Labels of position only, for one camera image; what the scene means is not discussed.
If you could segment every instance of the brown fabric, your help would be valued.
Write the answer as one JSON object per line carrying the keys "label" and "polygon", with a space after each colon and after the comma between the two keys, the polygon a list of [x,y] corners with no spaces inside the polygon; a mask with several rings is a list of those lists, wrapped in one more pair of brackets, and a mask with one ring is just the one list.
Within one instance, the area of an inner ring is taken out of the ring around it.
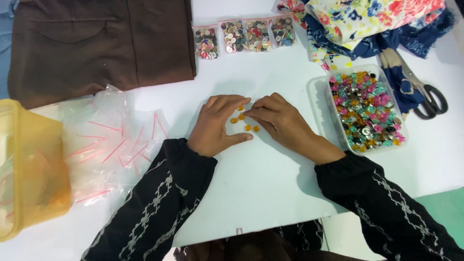
{"label": "brown fabric", "polygon": [[177,261],[363,261],[328,251],[297,252],[272,230],[188,246]]}
{"label": "brown fabric", "polygon": [[8,76],[35,108],[196,76],[190,0],[21,0]]}

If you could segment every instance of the black embroidered sleeve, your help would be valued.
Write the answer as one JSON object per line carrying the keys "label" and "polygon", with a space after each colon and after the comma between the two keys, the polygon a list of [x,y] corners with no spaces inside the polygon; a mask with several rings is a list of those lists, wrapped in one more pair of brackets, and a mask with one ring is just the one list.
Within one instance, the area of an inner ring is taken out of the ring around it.
{"label": "black embroidered sleeve", "polygon": [[84,252],[82,261],[161,261],[208,189],[217,161],[165,140],[141,181]]}
{"label": "black embroidered sleeve", "polygon": [[383,168],[347,151],[339,161],[316,166],[324,196],[361,219],[369,247],[391,261],[464,260],[446,229],[398,185]]}

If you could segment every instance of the person's left hand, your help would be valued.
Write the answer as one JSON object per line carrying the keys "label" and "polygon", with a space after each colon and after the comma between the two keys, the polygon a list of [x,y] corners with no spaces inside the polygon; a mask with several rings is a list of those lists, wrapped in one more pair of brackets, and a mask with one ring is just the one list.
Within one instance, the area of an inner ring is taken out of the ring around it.
{"label": "person's left hand", "polygon": [[201,107],[187,146],[201,156],[213,157],[232,145],[253,139],[248,133],[227,135],[225,125],[234,110],[250,100],[240,95],[211,96]]}

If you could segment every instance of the table surface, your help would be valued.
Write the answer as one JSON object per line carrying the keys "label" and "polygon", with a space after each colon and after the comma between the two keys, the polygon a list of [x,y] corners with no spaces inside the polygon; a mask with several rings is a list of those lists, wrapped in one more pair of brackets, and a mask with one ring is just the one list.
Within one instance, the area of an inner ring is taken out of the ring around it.
{"label": "table surface", "polygon": [[[225,15],[256,14],[273,10],[270,0],[194,0],[195,21]],[[197,61],[194,81],[144,87],[130,91],[136,109],[162,108],[170,124],[170,138],[188,137],[200,106],[211,95],[241,94],[252,101],[273,92],[294,104],[315,132],[338,144],[321,82],[312,79],[326,73],[309,62],[307,41],[297,28],[298,43],[270,53],[225,54]],[[449,111],[430,121],[410,115],[406,121],[409,142],[397,150],[370,156],[382,165],[386,177],[413,197],[464,186],[461,161],[464,158],[464,107],[461,77],[464,60],[452,34],[436,42],[428,59],[400,49],[408,65],[425,83],[441,90]],[[357,59],[354,65],[379,64],[378,58]],[[52,115],[47,109],[41,112]],[[227,125],[230,133],[243,126]],[[272,141],[265,131],[255,139],[227,149],[217,156],[218,165],[211,185],[197,210],[175,235],[174,245],[259,231],[303,222],[346,211],[321,194],[314,165]],[[77,204],[54,220],[24,229],[16,238],[0,243],[5,260],[78,260],[111,214],[110,200],[92,205]]]}

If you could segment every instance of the person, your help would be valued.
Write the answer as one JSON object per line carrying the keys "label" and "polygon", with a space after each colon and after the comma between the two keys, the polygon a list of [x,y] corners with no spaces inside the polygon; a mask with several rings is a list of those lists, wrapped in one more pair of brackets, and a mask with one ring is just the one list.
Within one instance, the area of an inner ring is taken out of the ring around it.
{"label": "person", "polygon": [[[234,110],[250,100],[239,95],[210,97],[188,140],[165,140],[124,205],[83,253],[82,261],[161,261],[208,189],[217,163],[213,157],[253,139],[249,133],[228,136],[225,128]],[[389,261],[464,260],[464,250],[446,229],[388,181],[381,166],[343,152],[316,135],[281,95],[273,93],[256,101],[245,115],[282,146],[316,163],[323,195],[360,217],[366,242],[375,253]],[[317,221],[304,222],[189,246],[177,251],[177,260],[358,260],[321,251],[321,233]]]}

